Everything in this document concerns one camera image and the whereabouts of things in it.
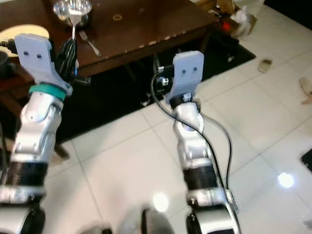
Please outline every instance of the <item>metal fork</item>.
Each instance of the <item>metal fork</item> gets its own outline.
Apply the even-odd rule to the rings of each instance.
[[[82,40],[83,40],[84,42],[87,42],[87,43],[91,46],[91,48],[93,49],[93,51],[94,51],[94,53],[96,54],[96,56],[101,57],[101,56],[102,56],[101,51],[98,50],[98,49],[92,44],[92,42],[90,42],[90,40],[89,40],[88,36],[86,35],[86,33],[85,33],[84,31],[80,31],[79,34],[80,34]]]

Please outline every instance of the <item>black cable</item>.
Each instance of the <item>black cable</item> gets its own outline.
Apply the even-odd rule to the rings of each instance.
[[[0,183],[2,183],[4,175],[7,170],[7,161],[6,161],[6,144],[5,144],[5,139],[4,139],[4,134],[3,134],[3,129],[2,129],[2,124],[0,122],[0,138],[1,138],[1,147],[2,147],[2,173],[1,173],[1,178],[0,178]]]
[[[225,186],[227,189],[230,188],[229,186],[229,178],[230,178],[230,170],[231,170],[231,163],[232,163],[232,139],[231,136],[229,134],[229,132],[226,130],[226,128],[217,120],[215,120],[214,118],[211,118],[209,116],[207,116],[204,113],[200,113],[204,118],[208,119],[209,121],[211,121],[212,123],[214,123],[216,126],[218,126],[225,134],[227,140],[228,140],[228,144],[229,144],[229,159],[228,159],[228,166],[226,169],[226,178],[225,178]]]
[[[213,158],[213,161],[214,161],[214,165],[215,165],[215,169],[216,169],[216,176],[220,182],[220,185],[222,188],[226,188],[224,186],[224,183],[223,183],[223,179],[222,179],[222,176],[221,176],[221,173],[220,173],[220,169],[219,169],[219,166],[218,166],[218,162],[217,162],[217,159],[216,159],[216,156],[215,156],[215,152],[214,152],[214,149],[212,147],[212,144],[210,143],[210,141],[208,140],[208,138],[205,136],[204,133],[201,133],[195,126],[193,126],[192,124],[180,119],[179,117],[176,117],[174,116],[172,113],[170,113],[168,110],[166,110],[166,108],[160,103],[160,101],[158,100],[156,94],[155,94],[155,91],[154,91],[154,82],[156,80],[156,78],[159,76],[159,73],[156,73],[153,78],[152,78],[152,81],[151,81],[151,94],[152,94],[152,97],[154,99],[154,101],[156,102],[156,104],[158,105],[158,107],[164,112],[166,113],[168,116],[170,116],[171,118],[173,118],[174,120],[176,121],[179,121],[180,123],[192,128],[193,130],[195,130],[196,132],[198,132],[204,139],[205,141],[207,142],[209,148],[210,148],[210,151],[211,151],[211,154],[212,154],[212,158]]]

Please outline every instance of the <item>table leg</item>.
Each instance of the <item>table leg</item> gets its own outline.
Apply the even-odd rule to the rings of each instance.
[[[20,117],[22,106],[10,93],[0,94],[0,103],[14,114],[16,118]]]
[[[207,49],[207,45],[208,45],[212,30],[213,30],[212,27],[208,27],[205,34],[204,34],[204,37],[201,41],[201,45],[200,45],[200,49],[199,49],[199,51],[202,53],[204,53]]]

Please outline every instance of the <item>dark wooden table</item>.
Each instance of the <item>dark wooden table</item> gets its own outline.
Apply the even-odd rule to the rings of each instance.
[[[52,12],[56,0],[14,0],[1,3],[0,31],[19,24],[46,28],[58,50],[71,36],[71,28]],[[91,0],[93,17],[85,32],[102,52],[97,57],[78,38],[78,73],[91,76],[157,52],[203,38],[205,49],[215,19],[189,0]],[[114,20],[119,15],[121,20]],[[29,78],[0,80],[0,102],[17,117],[16,97],[29,85]]]

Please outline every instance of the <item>metal bowl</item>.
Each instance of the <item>metal bowl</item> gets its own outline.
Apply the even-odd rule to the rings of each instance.
[[[79,10],[82,12],[82,17],[81,21],[77,24],[76,27],[84,27],[90,22],[92,18],[92,4],[88,0],[81,0],[80,2],[81,4],[79,7],[74,7],[71,5],[70,0],[59,1],[53,6],[53,12],[62,22],[68,26],[73,26],[69,18],[69,9],[71,8]]]

